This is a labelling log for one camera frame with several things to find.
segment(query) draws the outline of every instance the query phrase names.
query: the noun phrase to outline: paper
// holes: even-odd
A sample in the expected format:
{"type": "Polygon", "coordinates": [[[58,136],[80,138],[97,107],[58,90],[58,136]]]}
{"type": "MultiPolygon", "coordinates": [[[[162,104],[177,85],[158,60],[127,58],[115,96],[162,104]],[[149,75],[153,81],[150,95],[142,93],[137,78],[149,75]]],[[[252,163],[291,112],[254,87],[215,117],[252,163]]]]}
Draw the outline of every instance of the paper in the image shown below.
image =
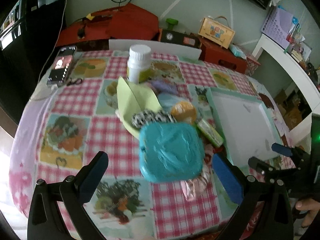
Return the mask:
{"type": "Polygon", "coordinates": [[[158,112],[162,109],[151,88],[136,85],[119,77],[117,86],[118,109],[124,127],[135,138],[139,139],[139,129],[132,125],[132,116],[144,109],[158,112]]]}
{"type": "Polygon", "coordinates": [[[94,16],[91,16],[91,13],[89,13],[89,14],[86,16],[86,18],[88,18],[90,21],[92,21],[93,18],[94,18],[94,16]]]}

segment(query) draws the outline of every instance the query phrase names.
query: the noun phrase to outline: teal plastic container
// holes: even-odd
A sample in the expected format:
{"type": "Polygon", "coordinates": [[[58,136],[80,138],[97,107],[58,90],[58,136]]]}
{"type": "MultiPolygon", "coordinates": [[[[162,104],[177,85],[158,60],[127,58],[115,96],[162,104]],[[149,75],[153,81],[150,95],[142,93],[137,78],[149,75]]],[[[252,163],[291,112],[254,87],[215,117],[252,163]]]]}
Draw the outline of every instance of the teal plastic container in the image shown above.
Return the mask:
{"type": "Polygon", "coordinates": [[[187,123],[158,123],[140,130],[140,171],[153,183],[196,178],[204,148],[196,129],[187,123]]]}

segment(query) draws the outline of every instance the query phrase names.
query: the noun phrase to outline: screw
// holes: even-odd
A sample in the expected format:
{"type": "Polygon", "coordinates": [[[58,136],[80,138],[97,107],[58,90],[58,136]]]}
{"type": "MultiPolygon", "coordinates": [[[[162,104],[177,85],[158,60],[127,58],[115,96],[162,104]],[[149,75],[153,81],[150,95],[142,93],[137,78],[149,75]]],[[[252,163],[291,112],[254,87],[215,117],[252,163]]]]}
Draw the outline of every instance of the screw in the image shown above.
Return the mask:
{"type": "Polygon", "coordinates": [[[38,180],[37,180],[37,185],[41,185],[42,183],[44,183],[44,180],[43,180],[43,179],[38,179],[38,180]]]}
{"type": "Polygon", "coordinates": [[[250,182],[254,182],[256,180],[256,178],[254,176],[252,176],[252,175],[249,175],[247,177],[247,180],[250,181],[250,182]]]}
{"type": "Polygon", "coordinates": [[[66,178],[66,182],[71,182],[71,181],[73,181],[74,178],[75,178],[75,176],[70,175],[70,176],[68,176],[68,177],[66,178]]]}
{"type": "Polygon", "coordinates": [[[278,180],[277,180],[277,183],[278,183],[278,185],[280,185],[280,186],[282,186],[282,185],[283,185],[283,181],[282,181],[282,180],[280,180],[280,179],[278,179],[278,180]]]}

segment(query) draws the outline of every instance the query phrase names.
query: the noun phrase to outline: white wall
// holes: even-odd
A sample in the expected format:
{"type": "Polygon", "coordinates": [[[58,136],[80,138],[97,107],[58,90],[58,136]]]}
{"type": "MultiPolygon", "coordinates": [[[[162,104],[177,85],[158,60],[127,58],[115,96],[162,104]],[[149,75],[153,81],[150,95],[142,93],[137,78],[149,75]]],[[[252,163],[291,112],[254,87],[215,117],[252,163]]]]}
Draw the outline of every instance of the white wall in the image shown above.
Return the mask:
{"type": "MultiPolygon", "coordinates": [[[[158,17],[176,0],[132,0],[138,5],[158,17]]],[[[320,64],[320,30],[301,0],[281,0],[279,2],[287,11],[294,14],[300,21],[302,33],[306,43],[313,48],[311,63],[317,67],[320,64]]],[[[88,13],[117,6],[111,0],[68,0],[66,8],[67,23],[85,17],[88,13]]],[[[234,42],[244,44],[249,51],[253,51],[260,36],[261,25],[268,11],[263,10],[248,0],[180,0],[160,21],[160,26],[166,26],[168,17],[179,20],[180,29],[197,33],[201,20],[205,16],[217,17],[223,15],[236,31],[234,42]]],[[[289,76],[270,56],[259,59],[262,66],[255,74],[255,78],[263,83],[275,95],[282,88],[290,84],[289,76]]]]}

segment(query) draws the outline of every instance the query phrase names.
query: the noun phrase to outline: lavender fabric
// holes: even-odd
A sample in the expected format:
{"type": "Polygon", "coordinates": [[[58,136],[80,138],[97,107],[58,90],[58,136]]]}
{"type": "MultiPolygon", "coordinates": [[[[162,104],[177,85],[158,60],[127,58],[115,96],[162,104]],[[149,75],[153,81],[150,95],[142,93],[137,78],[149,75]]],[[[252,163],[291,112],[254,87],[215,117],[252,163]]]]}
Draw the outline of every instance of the lavender fabric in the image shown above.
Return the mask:
{"type": "Polygon", "coordinates": [[[161,80],[151,80],[150,84],[160,92],[165,92],[173,95],[178,95],[179,92],[177,90],[177,86],[173,84],[168,84],[167,82],[161,80]]]}
{"type": "Polygon", "coordinates": [[[57,91],[41,101],[29,101],[23,111],[10,154],[9,188],[13,203],[28,217],[35,188],[36,146],[41,124],[57,91]]]}

